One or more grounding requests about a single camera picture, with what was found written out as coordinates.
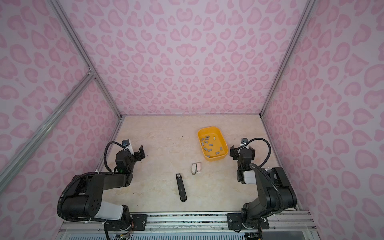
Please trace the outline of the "black stapler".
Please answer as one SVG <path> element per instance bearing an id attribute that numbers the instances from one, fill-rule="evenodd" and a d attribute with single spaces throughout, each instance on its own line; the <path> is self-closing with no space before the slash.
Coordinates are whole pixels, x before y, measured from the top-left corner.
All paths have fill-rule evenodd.
<path id="1" fill-rule="evenodd" d="M 184 186 L 182 175 L 176 174 L 176 180 L 177 180 L 180 200 L 181 200 L 181 202 L 186 202 L 188 198 L 187 198 L 186 189 Z"/>

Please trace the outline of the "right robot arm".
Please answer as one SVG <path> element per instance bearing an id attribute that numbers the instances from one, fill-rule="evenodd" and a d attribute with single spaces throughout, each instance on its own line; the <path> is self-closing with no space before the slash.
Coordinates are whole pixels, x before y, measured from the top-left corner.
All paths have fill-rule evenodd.
<path id="1" fill-rule="evenodd" d="M 262 168 L 252 161 L 256 151 L 251 147 L 234 146 L 230 156 L 237 161 L 237 181 L 241 184 L 256 185 L 258 197 L 245 203 L 239 213 L 227 214 L 229 230 L 267 230 L 270 228 L 268 217 L 294 208 L 297 197 L 288 177 L 281 167 Z"/>

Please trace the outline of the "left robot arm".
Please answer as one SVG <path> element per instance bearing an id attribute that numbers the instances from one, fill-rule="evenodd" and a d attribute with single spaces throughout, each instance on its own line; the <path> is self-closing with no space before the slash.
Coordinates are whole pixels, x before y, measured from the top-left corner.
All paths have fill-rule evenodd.
<path id="1" fill-rule="evenodd" d="M 76 175 L 58 200 L 57 214 L 67 222 L 99 222 L 106 231 L 132 231 L 134 218 L 129 207 L 103 200 L 106 190 L 128 187 L 137 162 L 145 159 L 144 147 L 131 153 L 129 147 L 116 154 L 115 170 Z"/>

